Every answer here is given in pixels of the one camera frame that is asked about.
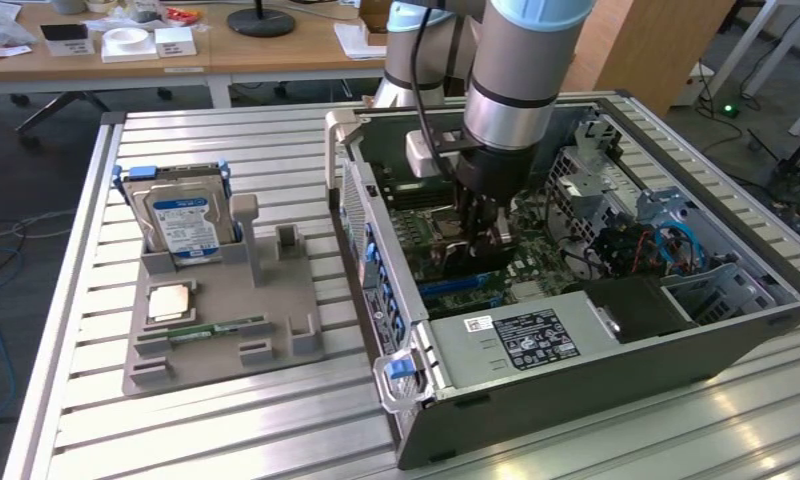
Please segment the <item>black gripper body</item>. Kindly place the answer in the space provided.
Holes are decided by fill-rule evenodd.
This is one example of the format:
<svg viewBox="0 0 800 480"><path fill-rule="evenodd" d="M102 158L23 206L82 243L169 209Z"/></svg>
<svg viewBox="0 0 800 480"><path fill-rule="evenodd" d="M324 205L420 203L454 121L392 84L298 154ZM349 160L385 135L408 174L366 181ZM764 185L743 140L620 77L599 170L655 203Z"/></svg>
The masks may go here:
<svg viewBox="0 0 800 480"><path fill-rule="evenodd" d="M517 242L511 204L527 185L533 159L533 148L476 148L460 154L454 209L462 235L476 248L512 248Z"/></svg>

